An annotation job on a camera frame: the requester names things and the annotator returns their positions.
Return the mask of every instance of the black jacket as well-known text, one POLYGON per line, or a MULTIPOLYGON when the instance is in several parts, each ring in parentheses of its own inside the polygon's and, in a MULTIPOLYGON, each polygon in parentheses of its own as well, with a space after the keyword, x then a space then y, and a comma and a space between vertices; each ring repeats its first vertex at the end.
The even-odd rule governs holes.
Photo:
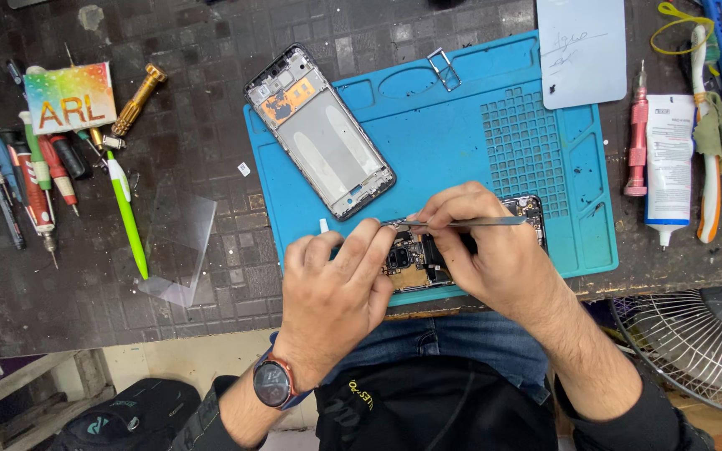
MULTIPOLYGON (((171 451, 241 449, 222 425, 217 401, 236 379, 216 379, 171 451)), ((556 395, 581 451, 714 448, 646 375, 637 404, 611 421, 582 419, 558 382, 556 395)), ((437 355, 356 367, 318 388, 316 398, 320 451, 557 449, 550 409, 474 360, 437 355)))

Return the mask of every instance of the dark wooden table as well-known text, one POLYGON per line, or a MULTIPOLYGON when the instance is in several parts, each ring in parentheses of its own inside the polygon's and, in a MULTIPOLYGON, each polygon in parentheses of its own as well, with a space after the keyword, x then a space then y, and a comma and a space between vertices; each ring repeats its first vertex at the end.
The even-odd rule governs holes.
MULTIPOLYGON (((676 5, 696 14, 695 6, 676 5)), ((656 2, 626 5, 629 77, 646 60, 650 93, 688 93, 674 57, 647 44, 667 22, 656 2)), ((82 218, 56 204, 60 269, 27 228, 27 249, 15 251, 0 211, 0 355, 27 355, 113 344, 237 332, 280 324, 280 271, 255 172, 242 106, 242 85, 282 48, 305 43, 330 79, 391 67, 444 47, 455 50, 536 28, 534 3, 483 0, 63 0, 9 10, 0 2, 0 126, 18 126, 23 100, 3 67, 19 58, 46 68, 111 61, 117 105, 133 94, 146 62, 169 73, 148 102, 119 160, 140 173, 133 202, 142 237, 159 187, 185 189, 217 202, 205 274, 195 306, 169 304, 140 292, 110 181, 101 173, 75 184, 82 218), (96 5, 101 20, 79 19, 96 5), (351 49, 345 44, 350 38, 351 49)), ((676 46, 688 31, 661 40, 676 46)), ((697 221, 676 232, 663 253, 643 224, 643 200, 625 198, 629 97, 600 105, 620 266, 569 279, 581 300, 722 284, 722 213, 715 241, 695 239, 697 221)), ((699 217, 695 159, 692 217, 699 217)), ((168 255, 168 264, 175 256, 168 255)), ((526 284, 527 290, 534 288, 526 284)), ((483 308, 460 297, 389 309, 390 317, 450 314, 483 308)))

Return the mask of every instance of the person's lap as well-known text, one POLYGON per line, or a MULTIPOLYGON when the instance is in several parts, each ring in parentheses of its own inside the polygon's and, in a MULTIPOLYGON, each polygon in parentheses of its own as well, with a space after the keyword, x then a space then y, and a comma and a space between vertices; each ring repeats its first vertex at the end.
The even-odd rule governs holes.
POLYGON ((548 359, 542 346, 517 323, 497 312, 461 313, 425 319, 384 321, 323 380, 359 366, 421 355, 453 355, 493 367, 536 402, 547 398, 548 359))

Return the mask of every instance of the person's left hand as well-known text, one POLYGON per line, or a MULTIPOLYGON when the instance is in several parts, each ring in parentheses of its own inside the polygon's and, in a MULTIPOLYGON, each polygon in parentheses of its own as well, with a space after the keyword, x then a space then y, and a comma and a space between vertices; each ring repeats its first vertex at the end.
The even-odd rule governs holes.
POLYGON ((283 323, 273 353, 291 365, 298 392, 316 387, 384 319, 394 286, 380 268, 395 235, 393 227, 364 219, 347 239, 329 231, 286 248, 283 323))

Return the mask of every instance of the arl sign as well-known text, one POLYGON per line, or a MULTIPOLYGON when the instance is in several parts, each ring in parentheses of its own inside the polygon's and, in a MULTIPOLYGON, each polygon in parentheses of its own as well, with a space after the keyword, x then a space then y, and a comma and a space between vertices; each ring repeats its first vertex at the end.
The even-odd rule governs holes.
POLYGON ((108 63, 29 74, 24 86, 36 135, 116 120, 108 63))

